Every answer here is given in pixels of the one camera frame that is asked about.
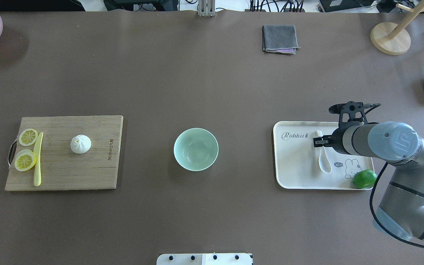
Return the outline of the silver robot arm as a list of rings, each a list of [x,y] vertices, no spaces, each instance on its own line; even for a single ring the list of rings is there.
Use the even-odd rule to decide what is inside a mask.
[[[379,158],[395,170],[380,205],[371,209],[376,225],[395,239],[410,244],[424,241],[424,139],[397,122],[340,126],[332,135],[314,138],[348,155]]]

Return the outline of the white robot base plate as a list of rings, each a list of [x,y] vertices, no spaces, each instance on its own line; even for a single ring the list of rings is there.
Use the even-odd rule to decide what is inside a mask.
[[[249,253],[182,253],[161,254],[157,265],[253,265]]]

